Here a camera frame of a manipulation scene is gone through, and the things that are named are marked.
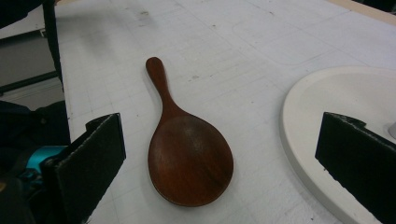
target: grid surface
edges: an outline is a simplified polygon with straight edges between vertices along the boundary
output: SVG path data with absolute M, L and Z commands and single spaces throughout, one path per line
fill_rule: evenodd
M 340 223 L 291 169 L 278 116 L 291 86 L 314 71 L 396 69 L 394 26 L 323 0 L 78 0 L 56 10 L 72 138 L 120 112 L 126 144 L 90 223 Z M 233 152 L 232 182 L 209 205 L 175 206 L 150 182 L 162 109 L 145 69 L 152 56 L 176 103 Z

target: wooden paddle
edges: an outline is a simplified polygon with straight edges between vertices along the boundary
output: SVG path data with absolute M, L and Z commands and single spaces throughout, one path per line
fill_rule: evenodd
M 233 176 L 231 150 L 215 127 L 175 104 L 160 59 L 148 59 L 146 68 L 163 101 L 163 113 L 148 150 L 151 181 L 171 203 L 211 203 Z

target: brown wooden paddle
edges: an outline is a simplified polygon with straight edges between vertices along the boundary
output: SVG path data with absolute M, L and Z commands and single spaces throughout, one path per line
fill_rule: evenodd
M 175 104 L 160 59 L 148 59 L 146 68 L 163 101 L 163 113 L 148 150 L 151 181 L 171 203 L 211 203 L 233 176 L 231 150 L 215 127 Z

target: wooden spoon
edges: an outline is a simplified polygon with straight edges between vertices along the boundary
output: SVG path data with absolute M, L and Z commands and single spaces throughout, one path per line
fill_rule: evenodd
M 233 176 L 231 150 L 215 127 L 175 104 L 160 59 L 148 59 L 146 68 L 163 101 L 163 113 L 148 150 L 151 181 L 171 203 L 211 203 Z

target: paddle handle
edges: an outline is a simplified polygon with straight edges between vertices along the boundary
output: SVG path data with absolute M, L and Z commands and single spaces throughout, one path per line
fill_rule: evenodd
M 146 61 L 146 69 L 148 70 L 148 75 L 151 78 L 152 83 L 154 83 L 155 88 L 161 96 L 163 106 L 176 105 L 169 93 L 163 62 L 156 57 L 149 58 Z

